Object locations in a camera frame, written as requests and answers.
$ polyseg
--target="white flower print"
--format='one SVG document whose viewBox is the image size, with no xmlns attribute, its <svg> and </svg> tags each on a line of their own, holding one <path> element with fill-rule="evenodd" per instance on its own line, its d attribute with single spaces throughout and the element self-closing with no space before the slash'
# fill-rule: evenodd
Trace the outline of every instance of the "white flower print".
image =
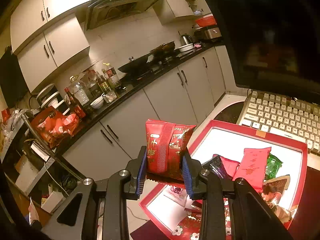
<svg viewBox="0 0 320 240">
<path fill-rule="evenodd" d="M 230 236 L 231 235 L 231 228 L 226 228 L 226 235 Z"/>
<path fill-rule="evenodd" d="M 200 233 L 192 233 L 192 236 L 190 237 L 191 240 L 198 240 Z"/>
<path fill-rule="evenodd" d="M 177 226 L 176 229 L 172 232 L 172 234 L 174 236 L 179 236 L 179 235 L 181 235 L 181 232 L 182 232 L 182 227 Z"/>
</svg>

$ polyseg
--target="keyboard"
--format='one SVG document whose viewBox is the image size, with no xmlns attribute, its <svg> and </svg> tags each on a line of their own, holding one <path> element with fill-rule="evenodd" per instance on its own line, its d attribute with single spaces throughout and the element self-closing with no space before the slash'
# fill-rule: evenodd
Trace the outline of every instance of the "keyboard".
<svg viewBox="0 0 320 240">
<path fill-rule="evenodd" d="M 252 91 L 237 124 L 307 143 L 320 156 L 320 107 L 296 98 Z"/>
</svg>

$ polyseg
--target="green snack package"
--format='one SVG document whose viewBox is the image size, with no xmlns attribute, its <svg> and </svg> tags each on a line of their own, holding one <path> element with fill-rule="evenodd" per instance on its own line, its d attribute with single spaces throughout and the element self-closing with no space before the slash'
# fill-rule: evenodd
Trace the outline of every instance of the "green snack package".
<svg viewBox="0 0 320 240">
<path fill-rule="evenodd" d="M 264 179 L 274 179 L 282 163 L 283 162 L 281 160 L 279 160 L 276 156 L 270 153 L 267 159 L 266 174 L 264 176 Z"/>
</svg>

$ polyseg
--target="black countertop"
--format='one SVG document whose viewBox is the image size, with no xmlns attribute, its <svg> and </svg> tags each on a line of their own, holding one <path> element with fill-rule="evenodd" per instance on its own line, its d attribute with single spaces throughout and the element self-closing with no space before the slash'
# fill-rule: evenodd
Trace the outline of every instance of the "black countertop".
<svg viewBox="0 0 320 240">
<path fill-rule="evenodd" d="M 152 64 L 150 69 L 153 69 L 152 72 L 147 73 L 139 80 L 132 80 L 128 78 L 128 74 L 121 79 L 122 85 L 125 86 L 125 89 L 122 90 L 118 95 L 119 98 L 115 101 L 107 104 L 104 102 L 104 105 L 95 110 L 95 112 L 88 117 L 85 117 L 79 124 L 78 128 L 74 131 L 74 136 L 70 138 L 65 138 L 57 147 L 56 156 L 62 156 L 82 135 L 84 135 L 91 127 L 93 127 L 99 120 L 105 117 L 109 112 L 115 109 L 123 101 L 131 97 L 133 94 L 143 89 L 146 85 L 150 84 L 158 77 L 161 77 L 163 74 L 172 70 L 173 68 L 179 66 L 180 64 L 186 62 L 187 60 L 193 58 L 194 56 L 206 51 L 215 46 L 224 45 L 223 41 L 215 43 L 205 43 L 202 44 L 201 48 L 194 49 L 192 52 L 185 54 L 181 57 L 175 57 L 171 61 L 165 64 Z"/>
</svg>

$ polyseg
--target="blue gripper pad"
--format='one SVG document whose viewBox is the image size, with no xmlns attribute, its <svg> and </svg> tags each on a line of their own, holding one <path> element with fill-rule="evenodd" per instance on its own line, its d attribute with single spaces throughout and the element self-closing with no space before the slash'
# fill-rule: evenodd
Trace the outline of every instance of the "blue gripper pad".
<svg viewBox="0 0 320 240">
<path fill-rule="evenodd" d="M 184 185 L 186 187 L 186 192 L 191 199 L 194 197 L 194 192 L 192 189 L 192 177 L 188 168 L 186 157 L 182 157 L 182 176 L 184 180 Z"/>
<path fill-rule="evenodd" d="M 142 163 L 139 169 L 138 177 L 137 177 L 137 189 L 136 194 L 140 196 L 143 192 L 144 182 L 146 180 L 147 173 L 147 150 L 144 152 L 144 156 L 142 159 Z"/>
</svg>

